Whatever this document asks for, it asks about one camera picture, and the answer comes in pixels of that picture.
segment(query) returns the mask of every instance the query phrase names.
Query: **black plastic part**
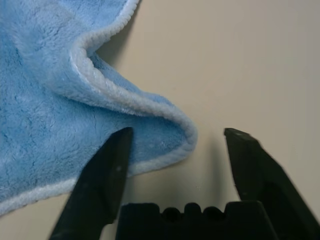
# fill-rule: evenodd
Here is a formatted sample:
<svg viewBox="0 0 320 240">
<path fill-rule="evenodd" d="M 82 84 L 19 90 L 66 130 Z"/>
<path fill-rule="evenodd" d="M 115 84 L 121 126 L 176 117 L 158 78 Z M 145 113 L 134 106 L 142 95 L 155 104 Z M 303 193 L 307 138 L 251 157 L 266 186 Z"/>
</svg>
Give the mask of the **black plastic part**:
<svg viewBox="0 0 320 240">
<path fill-rule="evenodd" d="M 216 207 L 203 213 L 189 203 L 180 213 L 167 208 L 160 214 L 154 203 L 122 207 L 116 240 L 278 240 L 258 201 L 230 202 L 224 213 Z"/>
<path fill-rule="evenodd" d="M 243 201 L 263 203 L 281 240 L 319 240 L 320 227 L 282 167 L 248 133 L 224 131 L 233 180 Z"/>
<path fill-rule="evenodd" d="M 115 132 L 83 168 L 50 240 L 98 240 L 125 188 L 133 129 Z"/>
</svg>

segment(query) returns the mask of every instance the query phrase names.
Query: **fleece fabric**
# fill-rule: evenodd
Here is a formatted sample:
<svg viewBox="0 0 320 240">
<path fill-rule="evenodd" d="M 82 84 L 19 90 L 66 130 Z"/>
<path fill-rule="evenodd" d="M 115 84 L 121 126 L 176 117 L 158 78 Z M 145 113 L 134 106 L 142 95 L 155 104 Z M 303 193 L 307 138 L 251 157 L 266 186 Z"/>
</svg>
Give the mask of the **fleece fabric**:
<svg viewBox="0 0 320 240">
<path fill-rule="evenodd" d="M 0 0 L 0 215 L 71 191 L 115 131 L 133 127 L 129 175 L 186 158 L 191 120 L 95 51 L 138 0 Z"/>
</svg>

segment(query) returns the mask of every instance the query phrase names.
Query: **microfiber towel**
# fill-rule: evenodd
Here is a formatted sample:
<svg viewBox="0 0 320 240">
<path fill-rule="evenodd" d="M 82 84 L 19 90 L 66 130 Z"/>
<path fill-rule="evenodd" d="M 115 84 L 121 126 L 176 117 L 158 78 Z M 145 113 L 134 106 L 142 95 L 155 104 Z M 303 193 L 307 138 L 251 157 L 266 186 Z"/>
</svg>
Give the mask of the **microfiber towel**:
<svg viewBox="0 0 320 240">
<path fill-rule="evenodd" d="M 137 2 L 0 0 L 0 215 L 71 191 L 124 127 L 134 129 L 130 176 L 195 148 L 197 131 L 181 110 L 96 54 Z"/>
</svg>

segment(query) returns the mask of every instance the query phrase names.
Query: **table surface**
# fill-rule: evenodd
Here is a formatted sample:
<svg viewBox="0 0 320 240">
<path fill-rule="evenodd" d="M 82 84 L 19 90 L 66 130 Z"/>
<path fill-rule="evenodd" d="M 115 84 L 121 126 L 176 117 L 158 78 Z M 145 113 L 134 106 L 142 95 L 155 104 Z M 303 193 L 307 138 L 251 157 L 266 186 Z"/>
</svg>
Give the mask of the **table surface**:
<svg viewBox="0 0 320 240">
<path fill-rule="evenodd" d="M 223 136 L 232 127 L 260 140 L 320 219 L 319 12 L 318 0 L 143 0 L 98 53 L 181 108 L 198 145 L 181 163 L 130 178 L 124 201 L 223 210 L 238 199 Z M 1 217 L 1 239 L 45 239 L 67 197 Z"/>
</svg>

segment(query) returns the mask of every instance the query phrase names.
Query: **blue towel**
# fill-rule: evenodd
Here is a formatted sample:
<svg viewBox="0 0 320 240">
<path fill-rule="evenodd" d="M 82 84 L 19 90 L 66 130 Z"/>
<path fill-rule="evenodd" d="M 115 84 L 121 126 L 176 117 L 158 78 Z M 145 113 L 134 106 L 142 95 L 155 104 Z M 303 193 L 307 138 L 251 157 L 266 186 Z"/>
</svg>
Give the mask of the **blue towel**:
<svg viewBox="0 0 320 240">
<path fill-rule="evenodd" d="M 0 215 L 72 190 L 104 141 L 134 128 L 129 175 L 186 158 L 197 131 L 95 51 L 138 0 L 0 0 Z"/>
</svg>

